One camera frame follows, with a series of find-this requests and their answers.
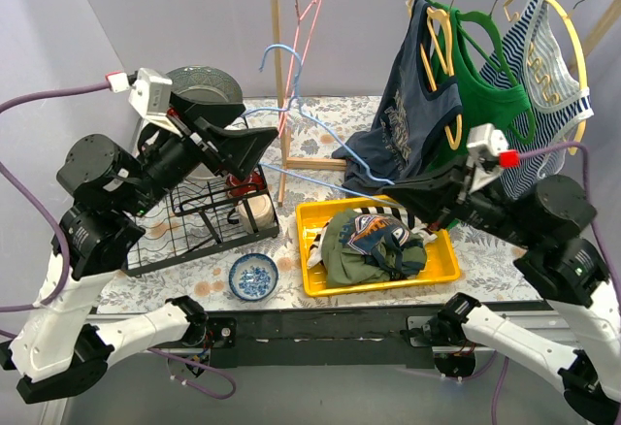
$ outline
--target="striped cloth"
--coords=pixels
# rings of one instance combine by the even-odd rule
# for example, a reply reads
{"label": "striped cloth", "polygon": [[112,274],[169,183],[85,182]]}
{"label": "striped cloth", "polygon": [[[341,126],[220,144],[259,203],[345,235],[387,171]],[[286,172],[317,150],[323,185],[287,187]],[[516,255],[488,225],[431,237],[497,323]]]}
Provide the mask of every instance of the striped cloth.
{"label": "striped cloth", "polygon": [[[524,85],[537,123],[535,139],[528,145],[522,144],[510,130],[506,131],[509,147],[520,152],[548,147],[572,138],[572,132],[580,121],[593,115],[589,89],[580,90],[579,83],[570,75],[552,34],[547,10],[545,0],[529,0],[520,19],[503,37],[508,65]],[[499,64],[496,53],[490,59]],[[546,74],[550,77],[549,83],[544,79]],[[511,87],[507,76],[496,72],[489,63],[485,63],[480,75],[498,88]],[[525,137],[528,132],[526,114],[522,113],[514,125]],[[503,188],[509,197],[516,199],[538,180],[558,173],[564,162],[564,151],[521,161],[519,168],[503,172]]]}
{"label": "striped cloth", "polygon": [[[436,239],[436,235],[427,230],[427,225],[420,219],[416,218],[413,214],[409,214],[406,209],[398,209],[395,207],[361,207],[360,209],[354,209],[355,212],[361,214],[392,214],[395,218],[408,226],[410,232],[417,234],[423,241],[423,245],[432,243]],[[307,261],[307,269],[310,269],[321,263],[321,245],[323,244],[323,237],[330,221],[323,225],[321,231],[312,240],[312,244],[309,247],[309,260]]]}

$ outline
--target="blue and white bowl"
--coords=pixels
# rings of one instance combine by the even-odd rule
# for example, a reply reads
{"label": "blue and white bowl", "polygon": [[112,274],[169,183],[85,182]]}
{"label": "blue and white bowl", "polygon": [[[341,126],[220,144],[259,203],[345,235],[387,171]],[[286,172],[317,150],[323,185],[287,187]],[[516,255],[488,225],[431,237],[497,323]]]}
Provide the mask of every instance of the blue and white bowl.
{"label": "blue and white bowl", "polygon": [[274,260],[262,253],[249,253],[238,259],[229,273],[233,294],[244,301],[256,302],[268,297],[278,282]]}

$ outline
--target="red tag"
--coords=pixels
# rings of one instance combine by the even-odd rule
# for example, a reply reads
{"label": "red tag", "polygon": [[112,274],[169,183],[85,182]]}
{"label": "red tag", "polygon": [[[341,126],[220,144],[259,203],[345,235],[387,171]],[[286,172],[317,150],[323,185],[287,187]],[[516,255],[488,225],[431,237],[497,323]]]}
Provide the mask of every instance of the red tag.
{"label": "red tag", "polygon": [[500,161],[503,168],[515,168],[520,164],[520,155],[517,150],[507,150],[501,153]]}

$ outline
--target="yellow plastic tray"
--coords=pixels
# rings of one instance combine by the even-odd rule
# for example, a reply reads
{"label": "yellow plastic tray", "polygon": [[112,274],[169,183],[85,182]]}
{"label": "yellow plastic tray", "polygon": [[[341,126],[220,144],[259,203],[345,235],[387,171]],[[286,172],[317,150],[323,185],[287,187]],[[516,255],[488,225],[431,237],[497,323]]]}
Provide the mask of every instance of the yellow plastic tray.
{"label": "yellow plastic tray", "polygon": [[439,282],[454,281],[461,275],[450,238],[444,230],[437,233],[438,238],[433,243],[425,246],[425,250],[427,250],[427,265],[414,279],[356,284],[328,289],[326,287],[327,274],[322,265],[316,265],[307,270],[309,247],[312,244],[312,240],[332,216],[347,209],[381,205],[384,204],[365,198],[311,202],[298,205],[296,208],[296,218],[298,221],[298,239],[302,259],[302,277],[304,280],[304,290],[309,296],[326,297],[352,292],[379,291],[397,287],[437,284]]}

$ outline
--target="yellow hanger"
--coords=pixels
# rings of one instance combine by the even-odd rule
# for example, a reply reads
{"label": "yellow hanger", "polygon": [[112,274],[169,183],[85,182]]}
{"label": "yellow hanger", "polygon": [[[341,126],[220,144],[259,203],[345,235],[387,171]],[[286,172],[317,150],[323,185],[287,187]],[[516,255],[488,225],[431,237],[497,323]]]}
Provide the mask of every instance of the yellow hanger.
{"label": "yellow hanger", "polygon": [[505,10],[505,16],[507,17],[507,20],[509,22],[516,22],[518,19],[520,19],[520,14],[517,11],[511,15],[507,10],[507,6],[513,3],[513,1],[514,0],[506,0],[503,5],[503,10]]}
{"label": "yellow hanger", "polygon": [[[510,5],[512,1],[513,0],[507,0],[505,4],[503,5],[503,8],[505,9],[505,14],[507,15],[507,19],[509,22],[512,22],[513,19],[517,19],[520,16],[520,14],[517,12],[514,13],[513,15],[510,15],[509,12],[507,11],[507,6]],[[554,8],[554,10],[558,13],[558,15],[561,17],[561,20],[565,24],[565,27],[567,28],[568,33],[570,34],[570,39],[572,40],[573,52],[575,53],[575,62],[576,62],[576,67],[577,67],[577,72],[578,72],[578,83],[579,83],[580,90],[583,90],[584,88],[588,86],[587,78],[586,78],[586,63],[584,61],[584,53],[582,52],[582,45],[580,44],[580,39],[578,38],[578,34],[575,31],[575,27],[573,27],[572,19],[568,16],[568,14],[565,12],[565,10],[559,4],[558,1],[556,0],[545,0],[545,1],[549,3],[552,6],[552,8]],[[586,129],[586,120],[583,120],[580,122],[580,124],[578,124],[575,136],[573,137],[573,139],[576,142],[580,142],[582,140],[582,136],[584,136],[585,129]],[[575,155],[575,153],[576,153],[576,148],[570,148],[570,154]]]}
{"label": "yellow hanger", "polygon": [[[408,0],[408,9],[410,16],[413,2],[414,0]],[[440,43],[438,42],[438,36],[436,35],[436,31],[434,29],[434,20],[436,20],[440,24],[442,33],[444,34],[444,54],[442,54]],[[438,60],[440,61],[442,69],[449,76],[454,76],[455,70],[453,68],[453,33],[451,31],[449,14],[445,10],[437,10],[431,7],[427,8],[427,28],[429,29],[432,40],[434,41],[434,46],[436,48],[436,53],[438,55]],[[438,89],[438,86],[436,85],[436,80],[434,79],[434,75],[431,70],[431,64],[429,63],[427,52],[425,51],[425,48],[422,44],[420,44],[420,58],[422,59],[423,66],[425,67],[425,72],[427,73],[427,79],[429,80],[429,85],[431,85],[431,90],[432,92],[435,92]],[[450,127],[444,126],[444,133],[446,134],[446,138],[448,139],[448,144],[453,150],[456,150],[462,142],[463,119],[461,114],[457,115],[456,122],[457,132],[455,137],[453,137],[453,133],[451,132]]]}

